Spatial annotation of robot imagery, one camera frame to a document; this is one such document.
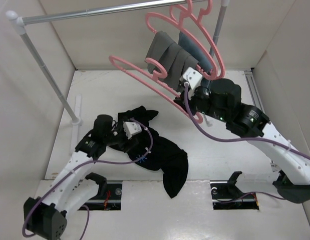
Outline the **black t shirt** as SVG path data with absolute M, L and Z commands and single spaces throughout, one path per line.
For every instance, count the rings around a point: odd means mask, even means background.
M 118 120 L 135 119 L 148 128 L 153 137 L 153 146 L 146 156 L 146 148 L 150 146 L 148 133 L 143 130 L 135 135 L 138 144 L 127 152 L 128 157 L 137 165 L 151 171 L 163 171 L 163 185 L 170 198 L 178 195 L 188 175 L 188 155 L 174 142 L 162 137 L 149 122 L 159 114 L 157 110 L 147 110 L 144 106 L 117 114 Z

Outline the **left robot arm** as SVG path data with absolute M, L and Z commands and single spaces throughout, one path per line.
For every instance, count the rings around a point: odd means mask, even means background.
M 137 144 L 135 136 L 146 129 L 133 118 L 115 121 L 110 115 L 97 116 L 93 128 L 77 144 L 48 191 L 42 197 L 30 197 L 24 203 L 23 236 L 60 239 L 71 215 L 90 198 L 105 195 L 106 179 L 92 173 L 91 169 L 100 162 L 106 148 L 119 145 L 128 151 Z

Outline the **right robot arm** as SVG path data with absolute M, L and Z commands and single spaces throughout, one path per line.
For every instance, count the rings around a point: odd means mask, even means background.
M 242 103 L 241 87 L 227 78 L 203 86 L 200 81 L 181 79 L 180 97 L 174 102 L 184 108 L 195 127 L 206 137 L 220 143 L 248 142 L 279 166 L 272 181 L 262 179 L 280 198 L 295 204 L 310 200 L 310 156 L 298 151 L 275 128 L 259 108 Z M 235 138 L 218 138 L 206 132 L 194 118 L 204 114 L 225 123 Z

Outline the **grey t shirt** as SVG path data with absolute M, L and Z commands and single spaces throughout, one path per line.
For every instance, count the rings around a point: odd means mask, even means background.
M 181 76 L 188 68 L 195 69 L 198 65 L 198 60 L 163 31 L 155 34 L 146 57 L 165 68 L 167 77 L 159 80 L 179 93 L 184 91 L 184 85 L 179 81 Z

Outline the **blue t shirt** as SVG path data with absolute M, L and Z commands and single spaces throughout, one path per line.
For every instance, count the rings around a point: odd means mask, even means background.
M 208 74 L 212 70 L 212 64 L 208 58 L 204 55 L 203 51 L 197 47 L 197 45 L 183 32 L 179 33 L 178 44 L 190 53 L 197 61 L 199 61 L 200 67 Z

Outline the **aluminium rail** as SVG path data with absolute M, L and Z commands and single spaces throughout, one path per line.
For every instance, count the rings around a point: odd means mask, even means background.
M 250 95 L 253 101 L 253 105 L 259 108 L 261 111 L 264 112 L 264 107 L 257 89 L 257 85 L 254 80 L 253 72 L 251 70 L 245 70 L 244 76 L 247 81 L 247 85 L 250 91 Z

